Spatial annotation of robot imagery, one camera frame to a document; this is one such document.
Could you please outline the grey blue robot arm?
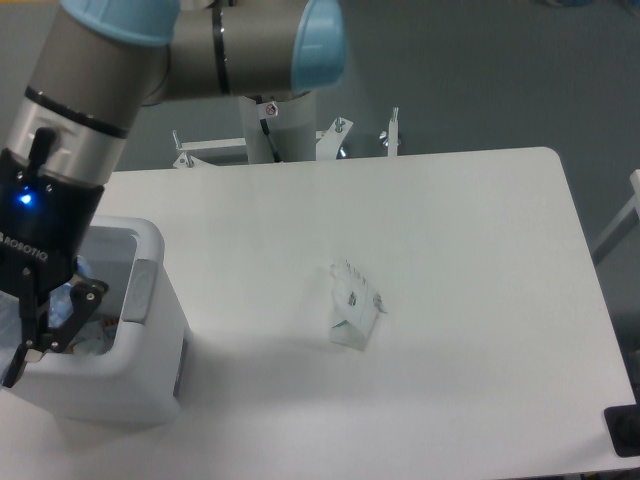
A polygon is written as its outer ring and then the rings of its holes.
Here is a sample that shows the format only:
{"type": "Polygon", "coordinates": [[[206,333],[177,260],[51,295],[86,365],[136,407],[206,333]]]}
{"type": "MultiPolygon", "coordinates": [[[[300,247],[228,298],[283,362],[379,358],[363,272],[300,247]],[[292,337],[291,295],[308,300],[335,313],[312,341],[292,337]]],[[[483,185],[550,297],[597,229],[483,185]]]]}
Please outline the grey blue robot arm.
{"type": "Polygon", "coordinates": [[[335,1],[63,1],[1,152],[1,290],[18,303],[1,383],[62,352],[108,285],[78,253],[141,107],[300,95],[346,63],[335,1]]]}

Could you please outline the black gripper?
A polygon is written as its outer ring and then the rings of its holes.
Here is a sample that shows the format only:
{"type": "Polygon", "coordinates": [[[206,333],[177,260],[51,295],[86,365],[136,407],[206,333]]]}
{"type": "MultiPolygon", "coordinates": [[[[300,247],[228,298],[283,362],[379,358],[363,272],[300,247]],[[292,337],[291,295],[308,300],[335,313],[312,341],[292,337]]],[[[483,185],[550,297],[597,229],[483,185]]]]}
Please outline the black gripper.
{"type": "Polygon", "coordinates": [[[48,292],[74,274],[74,261],[101,197],[85,188],[39,175],[12,152],[1,152],[1,290],[10,307],[1,313],[1,386],[20,380],[28,354],[63,352],[101,305],[109,286],[80,278],[66,292],[68,308],[50,322],[48,292]]]}

